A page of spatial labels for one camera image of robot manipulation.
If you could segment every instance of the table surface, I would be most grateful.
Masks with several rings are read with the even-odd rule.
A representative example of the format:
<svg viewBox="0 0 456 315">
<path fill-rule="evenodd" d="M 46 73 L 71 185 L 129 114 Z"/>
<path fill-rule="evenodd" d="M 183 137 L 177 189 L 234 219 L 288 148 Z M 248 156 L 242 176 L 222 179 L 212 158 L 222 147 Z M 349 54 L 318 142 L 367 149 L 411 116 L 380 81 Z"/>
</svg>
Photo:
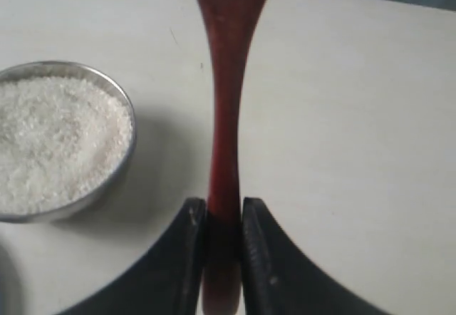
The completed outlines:
<svg viewBox="0 0 456 315">
<path fill-rule="evenodd" d="M 71 222 L 0 225 L 11 314 L 47 315 L 116 278 L 186 196 L 206 195 L 209 52 L 195 0 L 0 4 L 0 67 L 88 64 L 138 114 L 133 166 L 108 205 Z M 394 314 L 456 310 L 455 39 L 447 11 L 269 0 L 249 57 L 242 194 L 262 197 L 312 260 Z"/>
</svg>

